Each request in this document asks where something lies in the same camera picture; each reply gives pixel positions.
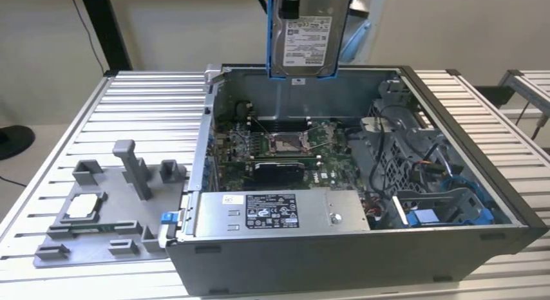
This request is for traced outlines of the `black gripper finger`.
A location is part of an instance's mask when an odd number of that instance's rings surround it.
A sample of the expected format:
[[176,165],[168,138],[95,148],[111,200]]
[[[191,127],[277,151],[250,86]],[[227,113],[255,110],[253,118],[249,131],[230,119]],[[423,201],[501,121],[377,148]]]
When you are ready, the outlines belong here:
[[298,19],[301,0],[282,0],[279,5],[279,17],[282,19]]

